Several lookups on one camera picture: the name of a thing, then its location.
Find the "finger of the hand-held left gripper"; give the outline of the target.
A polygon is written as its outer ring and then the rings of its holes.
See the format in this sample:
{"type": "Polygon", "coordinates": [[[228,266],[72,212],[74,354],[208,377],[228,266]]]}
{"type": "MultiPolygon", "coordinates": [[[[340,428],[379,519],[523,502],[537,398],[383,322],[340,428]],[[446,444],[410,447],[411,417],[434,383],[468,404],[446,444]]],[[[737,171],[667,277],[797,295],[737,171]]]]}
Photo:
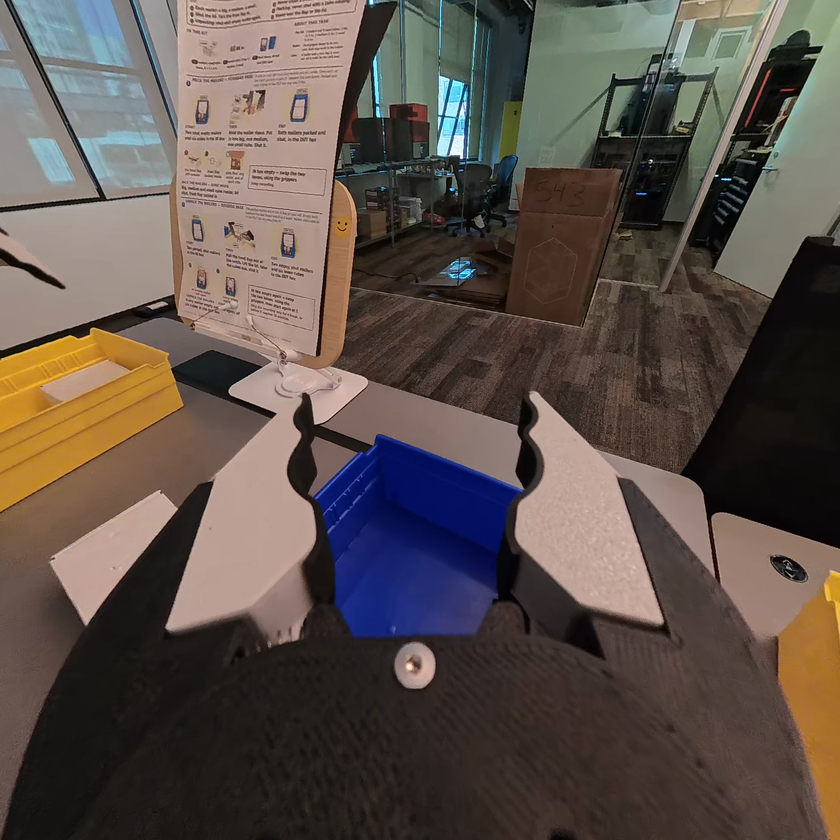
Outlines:
{"type": "Polygon", "coordinates": [[[26,247],[10,237],[6,230],[1,229],[1,265],[28,273],[30,276],[46,283],[49,286],[61,290],[66,289],[55,273],[48,270],[43,264],[33,257],[26,247]]]}

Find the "yellow plastic bin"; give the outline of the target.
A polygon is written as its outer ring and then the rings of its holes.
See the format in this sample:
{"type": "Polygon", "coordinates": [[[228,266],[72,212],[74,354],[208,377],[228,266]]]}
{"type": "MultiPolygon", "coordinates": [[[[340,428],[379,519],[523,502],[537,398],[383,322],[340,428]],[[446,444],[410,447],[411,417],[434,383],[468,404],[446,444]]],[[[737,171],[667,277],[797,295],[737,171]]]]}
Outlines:
{"type": "Polygon", "coordinates": [[[826,833],[839,838],[839,573],[778,636],[778,674],[800,731],[826,833]]]}
{"type": "Polygon", "coordinates": [[[91,329],[3,358],[1,510],[182,406],[169,354],[120,334],[91,329]],[[104,360],[131,373],[54,406],[41,394],[42,384],[104,360]]]}

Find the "metal storage shelf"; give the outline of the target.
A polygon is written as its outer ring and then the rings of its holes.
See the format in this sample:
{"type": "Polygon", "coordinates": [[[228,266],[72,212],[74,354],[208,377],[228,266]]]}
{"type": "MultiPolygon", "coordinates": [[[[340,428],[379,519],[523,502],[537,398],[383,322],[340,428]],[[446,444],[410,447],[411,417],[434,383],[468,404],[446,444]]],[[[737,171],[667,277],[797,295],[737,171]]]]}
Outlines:
{"type": "Polygon", "coordinates": [[[401,102],[385,116],[353,111],[336,176],[357,213],[355,246],[393,244],[414,229],[445,228],[458,197],[459,156],[441,156],[428,106],[401,102]]]}

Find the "black swivel chair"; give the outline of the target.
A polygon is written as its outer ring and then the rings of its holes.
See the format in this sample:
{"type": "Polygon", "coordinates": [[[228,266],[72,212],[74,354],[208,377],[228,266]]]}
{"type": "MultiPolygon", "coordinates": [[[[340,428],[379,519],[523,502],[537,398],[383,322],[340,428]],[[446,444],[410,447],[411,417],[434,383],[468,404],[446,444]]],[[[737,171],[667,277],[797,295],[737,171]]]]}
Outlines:
{"type": "Polygon", "coordinates": [[[509,204],[517,162],[518,157],[510,154],[501,159],[495,171],[488,164],[474,162],[456,173],[459,216],[448,224],[452,237],[461,230],[477,230],[483,238],[490,221],[507,227],[507,209],[497,212],[496,208],[509,204]]]}

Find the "instruction sheet on board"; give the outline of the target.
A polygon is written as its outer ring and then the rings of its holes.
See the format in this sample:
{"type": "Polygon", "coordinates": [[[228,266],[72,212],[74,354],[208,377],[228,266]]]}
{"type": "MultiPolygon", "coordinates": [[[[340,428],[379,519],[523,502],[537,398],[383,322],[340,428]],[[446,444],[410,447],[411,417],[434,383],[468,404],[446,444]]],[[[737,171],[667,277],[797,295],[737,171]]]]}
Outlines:
{"type": "MultiPolygon", "coordinates": [[[[250,329],[242,330],[228,325],[219,326],[215,323],[212,323],[210,327],[195,327],[195,320],[184,314],[181,304],[184,258],[178,229],[176,182],[177,179],[174,178],[170,189],[170,220],[175,304],[178,318],[191,330],[203,336],[226,342],[252,354],[258,354],[269,361],[277,361],[278,351],[266,339],[259,338],[250,329]]],[[[329,220],[329,243],[325,260],[326,271],[320,321],[320,350],[315,355],[307,355],[290,350],[283,343],[280,344],[289,362],[302,364],[313,370],[330,367],[338,360],[343,350],[347,326],[357,212],[349,190],[338,180],[332,182],[330,219],[335,215],[352,216],[354,231],[348,238],[331,237],[331,220],[329,220]]]]}

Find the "flattened cardboard sheets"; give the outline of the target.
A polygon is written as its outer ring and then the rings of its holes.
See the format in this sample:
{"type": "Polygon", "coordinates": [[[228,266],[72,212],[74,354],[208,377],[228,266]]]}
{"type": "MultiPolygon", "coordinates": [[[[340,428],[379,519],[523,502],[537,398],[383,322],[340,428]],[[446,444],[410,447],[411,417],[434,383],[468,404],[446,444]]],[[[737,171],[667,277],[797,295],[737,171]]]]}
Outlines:
{"type": "Polygon", "coordinates": [[[500,252],[476,252],[414,280],[413,286],[447,301],[501,311],[507,304],[511,268],[511,258],[500,252]]]}

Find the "blue plastic bin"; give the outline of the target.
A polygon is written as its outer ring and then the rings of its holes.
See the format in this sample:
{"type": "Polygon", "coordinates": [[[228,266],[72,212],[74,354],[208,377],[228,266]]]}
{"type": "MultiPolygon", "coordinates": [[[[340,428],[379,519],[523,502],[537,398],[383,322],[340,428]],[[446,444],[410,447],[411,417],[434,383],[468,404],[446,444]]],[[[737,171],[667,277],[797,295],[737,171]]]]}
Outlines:
{"type": "Polygon", "coordinates": [[[497,597],[497,556],[519,487],[392,437],[316,494],[335,605],[360,638],[472,635],[497,597]]]}

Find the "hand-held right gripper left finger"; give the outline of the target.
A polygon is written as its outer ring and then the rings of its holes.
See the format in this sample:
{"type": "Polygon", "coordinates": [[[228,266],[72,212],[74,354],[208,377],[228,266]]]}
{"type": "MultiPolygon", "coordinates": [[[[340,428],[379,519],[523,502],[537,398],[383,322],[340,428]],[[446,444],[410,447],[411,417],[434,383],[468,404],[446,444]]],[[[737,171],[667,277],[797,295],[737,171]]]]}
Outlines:
{"type": "Polygon", "coordinates": [[[275,646],[299,639],[314,606],[333,604],[313,439],[311,399],[292,397],[216,474],[167,632],[243,621],[275,646]]]}

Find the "white cardboard box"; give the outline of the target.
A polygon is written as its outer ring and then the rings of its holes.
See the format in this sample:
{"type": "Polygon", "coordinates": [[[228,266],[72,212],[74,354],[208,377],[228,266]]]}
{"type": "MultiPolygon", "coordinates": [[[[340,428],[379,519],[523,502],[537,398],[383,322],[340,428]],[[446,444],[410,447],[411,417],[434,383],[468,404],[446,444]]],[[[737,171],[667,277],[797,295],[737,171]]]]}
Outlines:
{"type": "Polygon", "coordinates": [[[102,360],[42,384],[41,394],[51,406],[66,403],[131,373],[120,364],[102,360]]]}
{"type": "Polygon", "coordinates": [[[84,626],[176,510],[156,491],[53,555],[49,566],[84,626]]]}

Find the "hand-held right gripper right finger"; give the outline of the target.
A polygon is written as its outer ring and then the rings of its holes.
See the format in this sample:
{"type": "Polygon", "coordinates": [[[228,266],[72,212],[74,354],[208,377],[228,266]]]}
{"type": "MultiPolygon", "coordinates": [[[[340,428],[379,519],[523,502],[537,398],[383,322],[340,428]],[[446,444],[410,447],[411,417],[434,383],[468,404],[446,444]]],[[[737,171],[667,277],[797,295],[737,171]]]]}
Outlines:
{"type": "Polygon", "coordinates": [[[526,628],[597,644],[595,621],[646,632],[666,622],[617,471],[537,392],[521,401],[511,502],[497,556],[497,594],[526,628]]]}

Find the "large brown cardboard box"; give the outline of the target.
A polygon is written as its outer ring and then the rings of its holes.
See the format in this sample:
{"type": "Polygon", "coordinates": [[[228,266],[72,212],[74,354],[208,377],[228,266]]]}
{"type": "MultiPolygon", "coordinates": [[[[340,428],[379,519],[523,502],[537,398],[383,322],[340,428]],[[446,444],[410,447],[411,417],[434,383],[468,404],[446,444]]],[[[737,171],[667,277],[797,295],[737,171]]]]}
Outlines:
{"type": "Polygon", "coordinates": [[[579,328],[613,231],[622,173],[613,168],[525,171],[506,312],[579,328]]]}

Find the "printed instruction sheet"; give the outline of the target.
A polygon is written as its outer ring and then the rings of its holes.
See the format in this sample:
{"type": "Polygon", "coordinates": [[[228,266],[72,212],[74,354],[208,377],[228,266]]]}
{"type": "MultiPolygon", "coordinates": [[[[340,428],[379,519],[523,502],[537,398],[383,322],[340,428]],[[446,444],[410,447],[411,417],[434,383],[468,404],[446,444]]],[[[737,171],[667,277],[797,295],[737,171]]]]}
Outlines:
{"type": "Polygon", "coordinates": [[[320,349],[340,118],[367,2],[178,3],[178,312],[320,349]]]}

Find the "black pad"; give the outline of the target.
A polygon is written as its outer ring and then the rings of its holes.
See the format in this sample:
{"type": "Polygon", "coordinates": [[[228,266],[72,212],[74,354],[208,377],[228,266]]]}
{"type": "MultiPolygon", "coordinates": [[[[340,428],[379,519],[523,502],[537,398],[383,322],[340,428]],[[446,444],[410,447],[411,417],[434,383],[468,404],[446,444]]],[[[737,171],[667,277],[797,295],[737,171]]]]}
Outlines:
{"type": "Polygon", "coordinates": [[[247,408],[265,417],[275,412],[244,402],[229,394],[229,388],[261,369],[260,365],[210,350],[172,368],[177,382],[200,392],[247,408]]]}

